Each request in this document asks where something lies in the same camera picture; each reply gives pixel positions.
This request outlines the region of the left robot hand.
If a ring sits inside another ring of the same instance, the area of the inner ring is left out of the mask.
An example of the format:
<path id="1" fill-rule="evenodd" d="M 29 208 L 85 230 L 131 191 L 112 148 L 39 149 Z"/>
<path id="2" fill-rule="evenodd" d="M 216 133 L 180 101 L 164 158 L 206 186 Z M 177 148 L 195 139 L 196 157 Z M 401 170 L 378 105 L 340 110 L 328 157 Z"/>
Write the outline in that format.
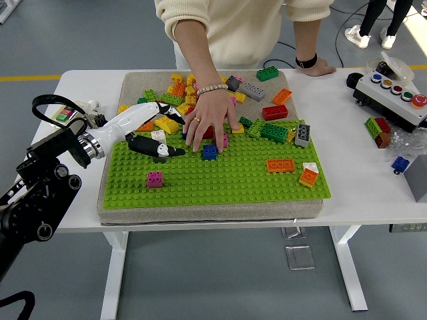
<path id="1" fill-rule="evenodd" d="M 81 135 L 80 139 L 88 142 L 89 157 L 100 159 L 111 153 L 117 142 L 126 141 L 130 150 L 153 157 L 176 157 L 185 155 L 183 149 L 169 147 L 157 140 L 144 136 L 137 136 L 134 132 L 156 115 L 163 114 L 177 123 L 185 121 L 179 112 L 165 103 L 149 102 L 131 106 L 108 121 L 99 129 L 90 129 Z"/>

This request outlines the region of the person's right hand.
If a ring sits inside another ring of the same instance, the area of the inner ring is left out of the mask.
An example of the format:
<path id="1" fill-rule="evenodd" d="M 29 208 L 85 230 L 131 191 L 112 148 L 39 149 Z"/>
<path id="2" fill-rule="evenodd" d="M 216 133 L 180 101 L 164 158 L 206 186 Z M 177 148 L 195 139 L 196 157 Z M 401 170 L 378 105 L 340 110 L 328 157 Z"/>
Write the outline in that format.
<path id="1" fill-rule="evenodd" d="M 202 93 L 195 109 L 186 116 L 183 132 L 186 133 L 185 144 L 192 145 L 193 152 L 198 152 L 203 135 L 212 126 L 216 138 L 218 152 L 224 149 L 224 120 L 227 118 L 229 126 L 238 130 L 238 119 L 235 107 L 229 93 L 218 89 Z"/>

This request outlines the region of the person's left hand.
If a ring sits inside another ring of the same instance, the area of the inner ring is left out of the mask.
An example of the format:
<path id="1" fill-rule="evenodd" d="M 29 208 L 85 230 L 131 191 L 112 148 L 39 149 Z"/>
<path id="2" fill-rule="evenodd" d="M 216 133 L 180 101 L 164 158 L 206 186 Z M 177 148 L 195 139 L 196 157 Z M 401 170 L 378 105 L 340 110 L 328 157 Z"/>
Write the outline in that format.
<path id="1" fill-rule="evenodd" d="M 325 59 L 317 58 L 316 64 L 310 68 L 301 68 L 297 66 L 297 70 L 310 77 L 319 77 L 336 72 L 336 68 L 329 66 Z"/>

